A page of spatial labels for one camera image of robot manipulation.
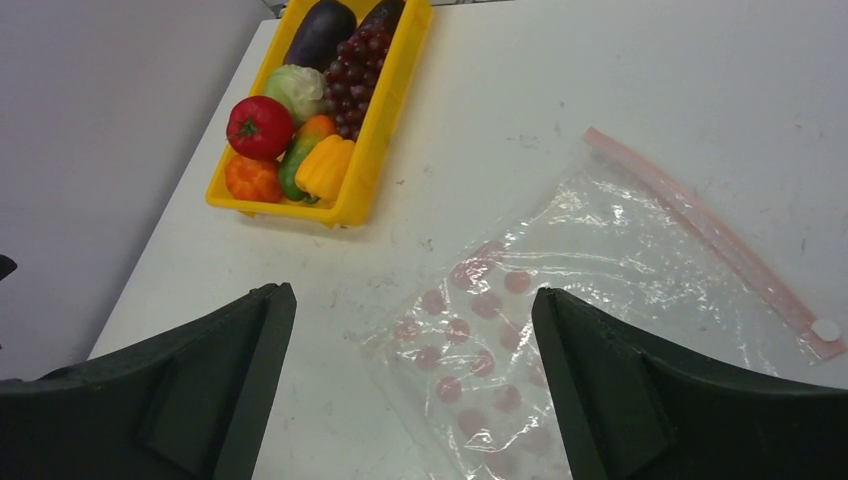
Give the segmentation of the pale green cabbage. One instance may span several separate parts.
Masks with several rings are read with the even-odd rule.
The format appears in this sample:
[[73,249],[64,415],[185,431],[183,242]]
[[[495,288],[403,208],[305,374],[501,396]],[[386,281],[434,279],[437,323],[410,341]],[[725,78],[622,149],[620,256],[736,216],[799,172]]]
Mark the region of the pale green cabbage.
[[309,67],[293,64],[275,69],[266,80],[264,96],[281,103],[296,127],[327,112],[324,75]]

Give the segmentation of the yellow bell pepper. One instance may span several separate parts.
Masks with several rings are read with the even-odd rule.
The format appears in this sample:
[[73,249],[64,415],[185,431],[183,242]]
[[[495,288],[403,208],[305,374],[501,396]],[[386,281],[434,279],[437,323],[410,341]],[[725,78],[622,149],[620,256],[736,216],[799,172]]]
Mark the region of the yellow bell pepper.
[[295,184],[306,193],[306,202],[338,199],[354,149],[354,141],[330,135],[311,150],[295,174]]

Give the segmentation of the red tomato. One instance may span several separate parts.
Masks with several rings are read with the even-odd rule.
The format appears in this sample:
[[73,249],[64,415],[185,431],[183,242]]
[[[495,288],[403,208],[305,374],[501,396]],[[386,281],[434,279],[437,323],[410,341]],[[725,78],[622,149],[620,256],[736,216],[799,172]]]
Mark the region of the red tomato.
[[239,101],[231,110],[226,139],[233,150],[253,160],[276,160],[287,149],[295,131],[286,107],[263,95]]

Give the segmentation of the dark red grape bunch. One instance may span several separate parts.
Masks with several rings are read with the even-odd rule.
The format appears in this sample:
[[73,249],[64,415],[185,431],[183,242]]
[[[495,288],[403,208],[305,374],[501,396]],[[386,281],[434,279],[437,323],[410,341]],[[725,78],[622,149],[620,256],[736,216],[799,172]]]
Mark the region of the dark red grape bunch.
[[328,115],[343,139],[360,135],[391,41],[385,26],[361,27],[338,44],[337,58],[324,72]]

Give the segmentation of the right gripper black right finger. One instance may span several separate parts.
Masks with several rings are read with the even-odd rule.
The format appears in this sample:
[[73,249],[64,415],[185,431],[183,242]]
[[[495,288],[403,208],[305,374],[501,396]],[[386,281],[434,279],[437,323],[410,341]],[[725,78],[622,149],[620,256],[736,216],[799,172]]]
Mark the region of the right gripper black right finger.
[[740,368],[542,288],[532,323],[576,479],[843,479],[847,393]]

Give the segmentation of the dark purple round eggplant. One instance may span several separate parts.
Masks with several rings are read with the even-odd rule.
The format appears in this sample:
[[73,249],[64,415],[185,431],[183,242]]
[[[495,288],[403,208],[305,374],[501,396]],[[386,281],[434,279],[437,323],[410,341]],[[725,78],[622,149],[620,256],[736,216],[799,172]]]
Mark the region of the dark purple round eggplant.
[[323,72],[336,58],[338,44],[348,40],[356,27],[350,8],[336,0],[318,1],[300,23],[283,64]]

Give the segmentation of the orange pumpkin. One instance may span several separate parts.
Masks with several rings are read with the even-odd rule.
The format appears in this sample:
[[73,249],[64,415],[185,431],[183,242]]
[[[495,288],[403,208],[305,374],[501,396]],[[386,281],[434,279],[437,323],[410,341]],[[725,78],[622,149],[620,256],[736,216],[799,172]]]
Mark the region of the orange pumpkin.
[[236,200],[278,203],[284,198],[278,170],[276,160],[254,160],[236,155],[224,169],[225,184]]

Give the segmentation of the green orange mango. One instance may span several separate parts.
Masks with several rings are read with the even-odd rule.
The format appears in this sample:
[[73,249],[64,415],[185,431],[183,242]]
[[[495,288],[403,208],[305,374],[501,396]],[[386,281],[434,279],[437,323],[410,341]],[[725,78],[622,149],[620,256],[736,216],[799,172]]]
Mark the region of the green orange mango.
[[297,130],[278,170],[278,180],[287,200],[314,203],[314,200],[310,200],[309,195],[296,185],[295,176],[306,156],[316,145],[335,133],[334,121],[327,115],[311,117]]

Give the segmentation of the clear zip top bag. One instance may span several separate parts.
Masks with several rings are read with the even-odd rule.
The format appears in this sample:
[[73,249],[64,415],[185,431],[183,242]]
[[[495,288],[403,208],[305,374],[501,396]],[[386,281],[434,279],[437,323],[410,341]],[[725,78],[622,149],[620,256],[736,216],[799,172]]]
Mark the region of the clear zip top bag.
[[846,316],[814,313],[694,195],[589,129],[565,175],[364,343],[426,478],[576,479],[533,329],[542,288],[724,363],[847,393],[800,376],[846,368]]

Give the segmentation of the slim purple eggplant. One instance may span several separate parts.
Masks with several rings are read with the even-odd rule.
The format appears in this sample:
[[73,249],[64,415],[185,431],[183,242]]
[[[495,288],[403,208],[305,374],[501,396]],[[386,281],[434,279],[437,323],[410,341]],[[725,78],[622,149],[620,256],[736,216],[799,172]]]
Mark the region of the slim purple eggplant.
[[359,28],[394,35],[406,2],[382,0],[363,19]]

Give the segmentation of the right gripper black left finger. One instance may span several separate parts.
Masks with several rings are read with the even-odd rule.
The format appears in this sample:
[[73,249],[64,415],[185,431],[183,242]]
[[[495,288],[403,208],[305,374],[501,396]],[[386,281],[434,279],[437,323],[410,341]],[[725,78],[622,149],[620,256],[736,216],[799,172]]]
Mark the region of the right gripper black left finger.
[[1,384],[5,479],[249,479],[297,302],[268,284],[32,381]]

